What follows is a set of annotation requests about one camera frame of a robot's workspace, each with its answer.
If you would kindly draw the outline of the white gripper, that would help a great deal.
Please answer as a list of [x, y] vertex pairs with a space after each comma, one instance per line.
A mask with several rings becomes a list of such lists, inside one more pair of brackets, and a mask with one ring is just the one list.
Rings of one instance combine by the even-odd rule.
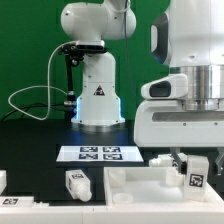
[[145, 100], [137, 109], [134, 142], [139, 147], [171, 147], [180, 174], [187, 173], [179, 147], [220, 147], [214, 170], [224, 165], [224, 110], [183, 111], [178, 100]]

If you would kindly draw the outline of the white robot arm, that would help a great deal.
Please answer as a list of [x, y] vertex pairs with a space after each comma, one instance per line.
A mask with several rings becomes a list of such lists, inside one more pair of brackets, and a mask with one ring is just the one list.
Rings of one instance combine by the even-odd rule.
[[[106, 130], [124, 123], [115, 93], [114, 57], [108, 40], [131, 36], [130, 0], [72, 3], [61, 14], [71, 42], [62, 46], [67, 68], [82, 66], [83, 91], [70, 94], [72, 123]], [[224, 0], [170, 0], [151, 26], [151, 53], [168, 66], [166, 77], [141, 88], [134, 123], [140, 147], [214, 147], [215, 173], [224, 166]]]

